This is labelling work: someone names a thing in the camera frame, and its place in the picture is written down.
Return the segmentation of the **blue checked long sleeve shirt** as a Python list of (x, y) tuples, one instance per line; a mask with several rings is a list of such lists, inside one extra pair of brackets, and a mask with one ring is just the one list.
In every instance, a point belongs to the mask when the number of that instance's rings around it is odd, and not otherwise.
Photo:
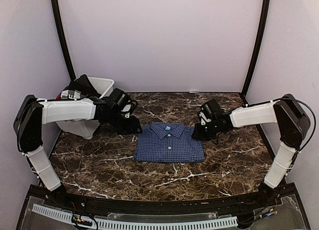
[(183, 123), (153, 122), (142, 127), (134, 158), (140, 162), (197, 163), (205, 160), (201, 141), (193, 139), (194, 127)]

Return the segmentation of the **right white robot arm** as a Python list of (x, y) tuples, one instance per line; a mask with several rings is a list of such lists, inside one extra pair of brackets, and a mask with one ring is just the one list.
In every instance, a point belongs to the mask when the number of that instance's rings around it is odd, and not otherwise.
[(298, 154), (308, 145), (317, 128), (313, 110), (291, 94), (246, 104), (231, 111), (224, 110), (212, 99), (200, 107), (197, 115), (199, 122), (192, 134), (196, 140), (217, 141), (222, 133), (251, 125), (259, 125), (270, 144), (274, 143), (275, 135), (278, 137), (278, 150), (263, 180), (268, 188), (263, 188), (254, 197), (259, 207), (265, 207), (273, 200), (271, 189), (277, 188), (290, 172)]

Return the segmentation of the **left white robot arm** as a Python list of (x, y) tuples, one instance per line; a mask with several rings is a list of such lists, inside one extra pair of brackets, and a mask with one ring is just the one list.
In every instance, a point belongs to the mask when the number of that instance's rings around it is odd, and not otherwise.
[(50, 198), (59, 208), (70, 204), (70, 196), (61, 190), (63, 184), (44, 149), (44, 126), (62, 121), (96, 120), (112, 126), (118, 135), (140, 134), (140, 121), (132, 114), (136, 107), (135, 100), (116, 102), (109, 97), (90, 96), (78, 100), (25, 97), (13, 123), (17, 148), (45, 188), (52, 192)]

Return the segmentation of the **white plastic bin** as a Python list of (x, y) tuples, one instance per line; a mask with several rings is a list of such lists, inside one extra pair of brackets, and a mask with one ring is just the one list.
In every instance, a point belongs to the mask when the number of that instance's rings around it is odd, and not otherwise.
[[(98, 93), (99, 98), (109, 96), (113, 91), (114, 80), (88, 76), (88, 80)], [(100, 125), (98, 120), (70, 120), (56, 123), (64, 132), (91, 139), (95, 130)]]

